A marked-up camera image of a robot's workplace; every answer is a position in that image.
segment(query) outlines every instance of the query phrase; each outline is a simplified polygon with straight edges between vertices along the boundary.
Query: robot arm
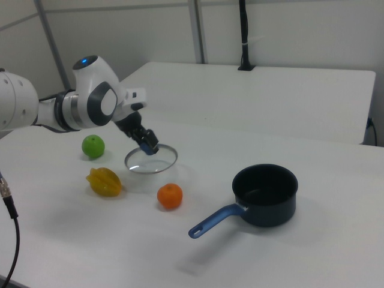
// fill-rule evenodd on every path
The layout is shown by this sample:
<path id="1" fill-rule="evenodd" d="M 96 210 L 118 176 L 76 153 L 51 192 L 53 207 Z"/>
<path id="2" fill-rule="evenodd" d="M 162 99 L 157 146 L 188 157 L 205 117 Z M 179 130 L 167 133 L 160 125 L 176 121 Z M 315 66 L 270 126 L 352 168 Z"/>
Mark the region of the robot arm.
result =
<path id="1" fill-rule="evenodd" d="M 146 106 L 143 88 L 127 89 L 99 56 L 75 63 L 76 90 L 38 100 L 36 90 L 20 76 L 0 71 L 0 131 L 40 125 L 54 132 L 79 131 L 113 121 L 143 151 L 158 151 L 152 130 L 141 125 L 138 110 Z"/>

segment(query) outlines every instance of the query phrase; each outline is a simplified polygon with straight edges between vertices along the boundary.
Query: connector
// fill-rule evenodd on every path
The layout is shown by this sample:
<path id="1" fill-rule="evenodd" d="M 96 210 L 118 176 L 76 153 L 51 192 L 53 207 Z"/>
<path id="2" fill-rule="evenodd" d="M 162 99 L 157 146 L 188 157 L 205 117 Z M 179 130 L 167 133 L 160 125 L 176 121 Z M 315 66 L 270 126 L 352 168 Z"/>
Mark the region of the connector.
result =
<path id="1" fill-rule="evenodd" d="M 17 218 L 19 215 L 17 214 L 16 208 L 13 203 L 11 190 L 8 187 L 7 181 L 3 177 L 0 178 L 0 195 L 8 209 L 11 219 Z"/>
<path id="2" fill-rule="evenodd" d="M 11 196 L 11 190 L 8 187 L 8 183 L 4 178 L 0 178 L 0 195 L 2 198 Z"/>
<path id="3" fill-rule="evenodd" d="M 369 117 L 367 119 L 367 126 L 366 126 L 366 129 L 370 128 L 371 126 L 373 126 L 373 119 L 371 117 Z"/>

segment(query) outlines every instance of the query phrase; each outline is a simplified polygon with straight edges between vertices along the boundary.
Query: orange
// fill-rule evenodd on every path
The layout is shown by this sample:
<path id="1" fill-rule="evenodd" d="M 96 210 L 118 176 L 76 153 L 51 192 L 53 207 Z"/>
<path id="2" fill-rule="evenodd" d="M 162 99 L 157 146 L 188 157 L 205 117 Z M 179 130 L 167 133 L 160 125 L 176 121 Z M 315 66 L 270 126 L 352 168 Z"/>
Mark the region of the orange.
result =
<path id="1" fill-rule="evenodd" d="M 182 190 L 174 183 L 168 183 L 157 191 L 157 200 L 166 209 L 176 208 L 181 204 Z"/>

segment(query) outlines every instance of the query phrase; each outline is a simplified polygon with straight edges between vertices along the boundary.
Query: black pole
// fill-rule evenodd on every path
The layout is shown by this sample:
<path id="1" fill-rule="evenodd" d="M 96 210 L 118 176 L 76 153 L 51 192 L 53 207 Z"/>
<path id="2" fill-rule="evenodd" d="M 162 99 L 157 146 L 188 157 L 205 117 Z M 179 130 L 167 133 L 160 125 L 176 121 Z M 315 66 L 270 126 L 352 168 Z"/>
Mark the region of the black pole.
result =
<path id="1" fill-rule="evenodd" d="M 242 56 L 241 56 L 241 64 L 238 70 L 251 71 L 255 67 L 255 65 L 250 64 L 250 60 L 248 56 L 248 18 L 247 18 L 247 11 L 245 9 L 245 0 L 239 0 L 239 7 L 240 7 Z"/>

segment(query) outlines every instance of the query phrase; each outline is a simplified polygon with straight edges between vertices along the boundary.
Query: clear glass lid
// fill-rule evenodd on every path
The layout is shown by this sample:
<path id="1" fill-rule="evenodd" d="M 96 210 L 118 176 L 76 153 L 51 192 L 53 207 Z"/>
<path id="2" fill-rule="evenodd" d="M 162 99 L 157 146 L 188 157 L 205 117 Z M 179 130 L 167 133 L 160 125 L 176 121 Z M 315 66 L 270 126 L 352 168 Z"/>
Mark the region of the clear glass lid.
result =
<path id="1" fill-rule="evenodd" d="M 155 174 L 170 168 L 178 159 L 178 153 L 171 146 L 158 144 L 154 155 L 147 155 L 140 148 L 129 152 L 125 157 L 126 167 L 135 173 Z"/>

